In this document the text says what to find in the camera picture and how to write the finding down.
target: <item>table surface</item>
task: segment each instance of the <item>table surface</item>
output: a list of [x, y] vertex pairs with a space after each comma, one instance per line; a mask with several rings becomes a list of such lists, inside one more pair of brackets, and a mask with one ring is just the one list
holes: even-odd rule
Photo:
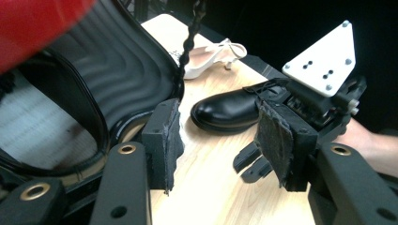
[[[144, 29], [167, 51], [182, 52], [187, 26], [162, 14], [143, 23]], [[211, 43], [197, 35], [195, 47]], [[216, 63], [199, 78], [185, 81], [179, 107], [185, 152], [177, 160], [175, 186], [165, 195], [151, 190], [153, 223], [157, 224], [314, 224], [308, 192], [279, 188], [274, 172], [254, 184], [245, 184], [232, 162], [253, 141], [256, 126], [237, 135], [215, 135], [198, 128], [190, 119], [197, 101], [219, 93], [265, 81], [240, 61], [231, 70]]]

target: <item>brass grommet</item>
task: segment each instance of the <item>brass grommet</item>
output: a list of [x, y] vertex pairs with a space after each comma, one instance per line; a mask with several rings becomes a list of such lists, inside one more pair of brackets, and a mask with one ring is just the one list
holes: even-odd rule
[[134, 145], [124, 145], [124, 146], [120, 147], [117, 150], [117, 152], [119, 152], [120, 154], [126, 155], [126, 154], [133, 153], [135, 151], [135, 149], [137, 149], [137, 147]]
[[351, 151], [343, 146], [332, 146], [331, 151], [340, 156], [350, 156]]
[[43, 196], [47, 191], [50, 190], [50, 185], [47, 183], [37, 183], [31, 187], [28, 187], [23, 191], [20, 198], [23, 201], [32, 201]]

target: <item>white mounting plate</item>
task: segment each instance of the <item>white mounting plate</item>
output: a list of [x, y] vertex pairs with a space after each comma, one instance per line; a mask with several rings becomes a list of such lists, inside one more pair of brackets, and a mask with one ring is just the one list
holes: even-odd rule
[[332, 97], [355, 66], [352, 24], [344, 21], [283, 66], [283, 73], [325, 97]]

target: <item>white high heel shoe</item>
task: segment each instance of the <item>white high heel shoe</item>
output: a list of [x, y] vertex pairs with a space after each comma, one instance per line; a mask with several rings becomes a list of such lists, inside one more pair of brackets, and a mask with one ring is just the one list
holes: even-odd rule
[[228, 38], [219, 44], [195, 48], [190, 51], [190, 62], [185, 66], [184, 80], [199, 77], [213, 63], [223, 62], [226, 69], [247, 55], [246, 48], [241, 44], [231, 43]]

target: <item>dark background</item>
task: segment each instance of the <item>dark background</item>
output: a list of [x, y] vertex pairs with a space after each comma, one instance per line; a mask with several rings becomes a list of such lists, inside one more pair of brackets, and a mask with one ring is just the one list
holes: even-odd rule
[[[169, 0], [168, 9], [191, 18], [194, 2]], [[398, 129], [398, 1], [208, 0], [203, 25], [281, 70], [344, 20], [354, 29], [351, 76], [368, 84], [354, 118], [373, 132]]]

